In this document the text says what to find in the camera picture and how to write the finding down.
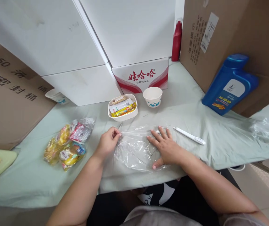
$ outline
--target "cardboard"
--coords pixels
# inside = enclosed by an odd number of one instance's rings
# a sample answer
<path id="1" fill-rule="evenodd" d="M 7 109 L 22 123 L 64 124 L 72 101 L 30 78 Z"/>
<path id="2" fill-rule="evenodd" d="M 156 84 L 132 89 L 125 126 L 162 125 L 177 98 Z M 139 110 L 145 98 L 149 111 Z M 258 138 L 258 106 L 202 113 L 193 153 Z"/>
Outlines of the cardboard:
<path id="1" fill-rule="evenodd" d="M 142 93 L 149 87 L 168 88 L 169 59 L 162 58 L 112 68 L 124 94 Z"/>
<path id="2" fill-rule="evenodd" d="M 250 117 L 269 104 L 269 1 L 203 2 L 185 1 L 180 62 L 206 92 L 227 56 L 248 55 L 244 70 L 260 78 L 259 87 L 232 110 Z"/>
<path id="3" fill-rule="evenodd" d="M 53 87 L 0 45 L 0 149 L 19 144 L 56 105 Z"/>

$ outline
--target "red bottle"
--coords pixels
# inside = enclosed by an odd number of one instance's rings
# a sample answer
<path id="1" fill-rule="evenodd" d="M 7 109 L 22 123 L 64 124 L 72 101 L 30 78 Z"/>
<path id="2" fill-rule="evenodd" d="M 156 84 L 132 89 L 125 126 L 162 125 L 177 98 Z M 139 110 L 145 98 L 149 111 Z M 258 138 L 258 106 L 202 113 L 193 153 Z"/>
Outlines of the red bottle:
<path id="1" fill-rule="evenodd" d="M 172 46 L 172 61 L 178 61 L 180 55 L 180 44 L 182 34 L 182 18 L 178 18 L 176 21 L 176 28 L 173 35 L 173 46 Z"/>

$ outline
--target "snack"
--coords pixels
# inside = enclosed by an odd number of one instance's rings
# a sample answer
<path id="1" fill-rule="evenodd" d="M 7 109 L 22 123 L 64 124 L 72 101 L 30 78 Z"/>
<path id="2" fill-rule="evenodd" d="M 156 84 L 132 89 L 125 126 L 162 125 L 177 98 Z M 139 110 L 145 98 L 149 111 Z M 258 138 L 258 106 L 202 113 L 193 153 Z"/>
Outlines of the snack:
<path id="1" fill-rule="evenodd" d="M 64 171 L 76 164 L 85 154 L 86 149 L 83 145 L 76 142 L 68 143 L 59 154 Z"/>
<path id="2" fill-rule="evenodd" d="M 68 142 L 68 137 L 71 133 L 71 125 L 66 124 L 57 135 L 57 144 L 59 146 L 65 145 Z"/>
<path id="3" fill-rule="evenodd" d="M 126 97 L 122 95 L 122 96 L 119 96 L 119 97 L 115 98 L 114 100 L 112 100 L 109 103 L 109 105 L 112 106 L 112 105 L 118 104 L 118 103 L 120 103 L 120 102 L 122 102 L 124 100 L 126 100 Z"/>
<path id="4" fill-rule="evenodd" d="M 84 143 L 90 136 L 90 128 L 78 122 L 69 139 L 77 143 Z"/>
<path id="5" fill-rule="evenodd" d="M 134 102 L 133 104 L 130 104 L 129 106 L 119 110 L 119 111 L 116 111 L 114 113 L 111 113 L 111 116 L 112 117 L 118 117 L 118 116 L 121 116 L 121 115 L 125 115 L 127 113 L 129 113 L 129 111 L 132 111 L 132 109 L 134 110 L 136 108 L 137 104 L 136 102 Z"/>
<path id="6" fill-rule="evenodd" d="M 56 138 L 53 137 L 43 154 L 43 159 L 48 162 L 50 165 L 55 165 L 59 161 L 59 149 L 56 143 Z"/>
<path id="7" fill-rule="evenodd" d="M 124 100 L 120 103 L 117 103 L 115 105 L 109 106 L 109 110 L 111 113 L 115 113 L 116 111 L 119 111 L 127 106 L 129 106 L 130 104 L 133 104 L 133 101 L 129 98 L 127 100 Z"/>

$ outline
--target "person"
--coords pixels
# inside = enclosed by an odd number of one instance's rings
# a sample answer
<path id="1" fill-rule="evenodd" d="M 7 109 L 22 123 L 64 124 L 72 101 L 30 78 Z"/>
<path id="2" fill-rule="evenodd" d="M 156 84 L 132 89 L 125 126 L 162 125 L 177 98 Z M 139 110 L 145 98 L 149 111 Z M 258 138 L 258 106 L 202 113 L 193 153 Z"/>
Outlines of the person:
<path id="1" fill-rule="evenodd" d="M 147 137 L 161 154 L 161 158 L 154 162 L 153 169 L 168 164 L 179 165 L 194 182 L 206 203 L 219 216 L 220 225 L 269 226 L 267 217 L 239 189 L 195 155 L 180 147 L 173 141 L 169 129 L 165 133 L 159 126 L 159 131 L 161 136 L 151 130 L 156 139 Z M 118 129 L 111 127 L 101 136 L 96 151 L 55 208 L 48 226 L 87 224 L 100 185 L 104 161 L 113 152 L 121 135 Z M 141 205 L 128 214 L 122 225 L 201 224 L 172 209 Z"/>

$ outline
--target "blue plastic jug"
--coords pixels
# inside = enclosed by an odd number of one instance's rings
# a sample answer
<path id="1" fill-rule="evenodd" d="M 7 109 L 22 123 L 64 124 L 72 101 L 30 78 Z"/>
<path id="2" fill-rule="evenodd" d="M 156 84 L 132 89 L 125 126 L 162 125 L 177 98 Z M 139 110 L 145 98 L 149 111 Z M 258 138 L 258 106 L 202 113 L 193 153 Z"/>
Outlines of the blue plastic jug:
<path id="1" fill-rule="evenodd" d="M 226 58 L 202 103 L 224 115 L 259 85 L 258 77 L 242 70 L 249 57 L 232 54 Z"/>

